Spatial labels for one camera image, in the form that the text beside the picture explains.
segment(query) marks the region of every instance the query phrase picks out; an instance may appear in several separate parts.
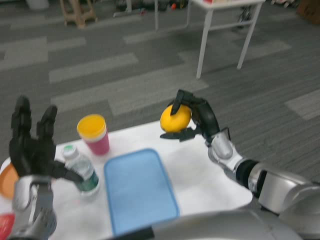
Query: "yellow lemon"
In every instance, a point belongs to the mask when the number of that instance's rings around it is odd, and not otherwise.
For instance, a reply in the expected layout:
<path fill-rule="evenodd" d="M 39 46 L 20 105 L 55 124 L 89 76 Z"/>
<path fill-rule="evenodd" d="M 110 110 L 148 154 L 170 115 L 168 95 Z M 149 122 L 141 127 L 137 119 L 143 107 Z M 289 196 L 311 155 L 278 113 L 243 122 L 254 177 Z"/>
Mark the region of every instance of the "yellow lemon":
<path fill-rule="evenodd" d="M 191 119 L 191 109 L 181 105 L 175 115 L 170 115 L 171 109 L 172 105 L 163 111 L 160 118 L 160 126 L 166 132 L 177 133 L 188 126 Z"/>

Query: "orange plate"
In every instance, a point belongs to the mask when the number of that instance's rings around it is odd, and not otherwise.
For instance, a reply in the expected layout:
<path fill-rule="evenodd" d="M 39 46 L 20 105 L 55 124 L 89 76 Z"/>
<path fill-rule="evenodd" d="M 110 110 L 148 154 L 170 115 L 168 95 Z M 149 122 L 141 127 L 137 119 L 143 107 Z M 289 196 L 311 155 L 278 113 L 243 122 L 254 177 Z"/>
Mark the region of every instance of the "orange plate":
<path fill-rule="evenodd" d="M 13 199 L 15 183 L 18 179 L 16 169 L 10 163 L 0 174 L 0 194 L 8 199 Z"/>

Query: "blue tray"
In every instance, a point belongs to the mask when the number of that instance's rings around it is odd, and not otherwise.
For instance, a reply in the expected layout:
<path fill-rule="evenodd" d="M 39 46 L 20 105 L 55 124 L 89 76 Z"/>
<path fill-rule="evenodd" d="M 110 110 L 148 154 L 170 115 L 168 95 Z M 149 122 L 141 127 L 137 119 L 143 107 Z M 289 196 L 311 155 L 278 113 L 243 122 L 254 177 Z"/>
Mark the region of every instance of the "blue tray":
<path fill-rule="evenodd" d="M 104 177 L 114 235 L 179 216 L 171 183 L 155 150 L 110 159 L 104 165 Z"/>

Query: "robotic arm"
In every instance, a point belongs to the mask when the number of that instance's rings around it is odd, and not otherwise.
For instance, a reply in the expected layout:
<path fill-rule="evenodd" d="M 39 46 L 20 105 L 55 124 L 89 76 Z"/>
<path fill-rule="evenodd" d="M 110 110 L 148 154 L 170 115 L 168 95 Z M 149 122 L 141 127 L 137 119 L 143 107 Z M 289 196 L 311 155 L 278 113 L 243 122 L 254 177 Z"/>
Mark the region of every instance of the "robotic arm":
<path fill-rule="evenodd" d="M 220 130 L 206 100 L 179 90 L 173 102 L 172 115 L 181 104 L 191 108 L 196 129 L 164 133 L 161 138 L 184 141 L 202 134 L 209 158 L 229 178 L 249 189 L 263 210 L 278 216 L 304 239 L 320 239 L 320 184 L 241 156 L 231 142 L 229 129 Z"/>
<path fill-rule="evenodd" d="M 29 100 L 24 96 L 17 100 L 11 118 L 9 154 L 20 178 L 14 188 L 15 222 L 9 240 L 47 240 L 57 225 L 52 178 L 83 181 L 64 163 L 55 161 L 56 145 L 52 137 L 56 115 L 57 107 L 50 106 L 36 125 L 37 138 L 32 138 Z"/>

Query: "water bottle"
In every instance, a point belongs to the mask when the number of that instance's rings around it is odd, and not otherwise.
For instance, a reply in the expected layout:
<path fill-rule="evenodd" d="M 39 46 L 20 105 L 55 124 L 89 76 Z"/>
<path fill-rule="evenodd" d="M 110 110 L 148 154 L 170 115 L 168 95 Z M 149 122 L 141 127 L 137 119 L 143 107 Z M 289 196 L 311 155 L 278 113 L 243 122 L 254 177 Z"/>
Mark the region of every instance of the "water bottle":
<path fill-rule="evenodd" d="M 92 196 L 99 190 L 99 178 L 90 159 L 81 153 L 74 145 L 67 145 L 62 151 L 66 168 L 75 171 L 83 177 L 83 182 L 75 183 L 75 186 L 83 196 Z"/>

